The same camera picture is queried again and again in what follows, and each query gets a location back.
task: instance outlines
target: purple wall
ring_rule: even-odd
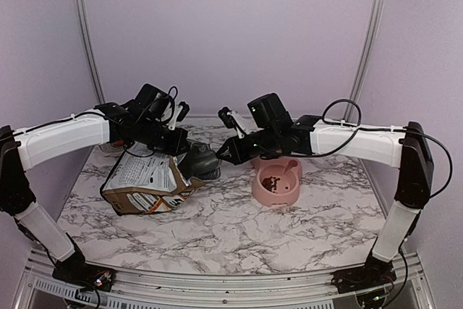
[[[73,0],[0,0],[0,125],[27,127],[95,105]],[[55,217],[87,151],[27,173]],[[0,308],[10,308],[30,244],[0,213]]]
[[[463,0],[386,0],[360,105],[369,123],[419,121],[454,158],[453,182],[428,204],[407,245],[418,249],[437,308],[461,308],[463,301],[462,95]],[[442,151],[431,150],[437,190],[448,164]],[[368,167],[390,203],[397,173]]]
[[[192,114],[278,92],[294,116],[349,95],[372,0],[85,0],[109,100],[178,85]]]

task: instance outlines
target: marble surface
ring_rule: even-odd
[[[189,138],[213,149],[233,133],[219,119],[187,119]],[[250,164],[173,212],[117,216],[99,187],[116,162],[95,148],[59,218],[89,261],[190,274],[272,274],[363,262],[384,223],[360,164],[344,156],[302,160],[300,199],[270,209],[251,195]]]

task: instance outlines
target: black mounting bracket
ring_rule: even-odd
[[[409,122],[402,144],[399,181],[394,197],[413,209],[423,209],[430,200],[434,162],[424,131],[417,122]]]
[[[363,266],[335,271],[331,284],[336,286],[339,294],[343,294],[390,284],[396,280],[392,262],[380,261],[370,252]]]
[[[75,252],[66,260],[57,261],[54,264],[52,276],[70,284],[110,292],[116,278],[116,271],[112,268],[86,263],[82,251],[74,240],[71,239],[71,241]]]

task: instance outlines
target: pink pet bowl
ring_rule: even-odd
[[[291,206],[297,202],[301,187],[301,162],[282,157],[262,160],[255,158],[251,164],[257,170],[252,183],[252,195],[263,206]]]

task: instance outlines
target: metal frame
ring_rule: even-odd
[[[101,86],[100,76],[96,68],[95,57],[93,55],[92,43],[90,41],[90,31],[88,29],[87,14],[85,12],[85,1],[75,0],[75,6],[77,10],[77,17],[79,20],[80,35],[85,50],[85,56],[87,57],[88,69],[90,70],[90,77],[93,83],[93,89],[95,91],[96,99],[99,104],[105,103],[103,94],[103,87]]]
[[[420,259],[407,255],[409,280],[413,284],[419,308],[432,309],[430,292]],[[398,279],[404,281],[404,264],[394,260]],[[117,268],[111,292],[100,292],[101,308],[186,309],[186,308],[273,308],[330,309],[333,300],[369,292],[339,295],[331,285],[331,273],[341,268],[292,274],[222,276],[205,274],[170,274]],[[78,295],[77,286],[51,277],[53,265],[41,250],[32,250],[14,299],[14,309],[28,309],[34,290],[58,295],[83,304],[95,304],[93,293]]]
[[[373,50],[373,44],[375,43],[376,36],[378,35],[379,23],[381,20],[381,14],[383,12],[383,4],[384,0],[373,0],[373,5],[371,7],[370,21],[368,23],[367,35],[363,45],[362,56],[360,57],[354,85],[352,86],[352,91],[349,97],[350,100],[355,101],[356,103],[360,98],[360,93],[362,91],[367,74],[371,51]],[[346,111],[344,112],[344,119],[350,120],[352,118],[353,111],[353,106],[351,104],[347,104]]]

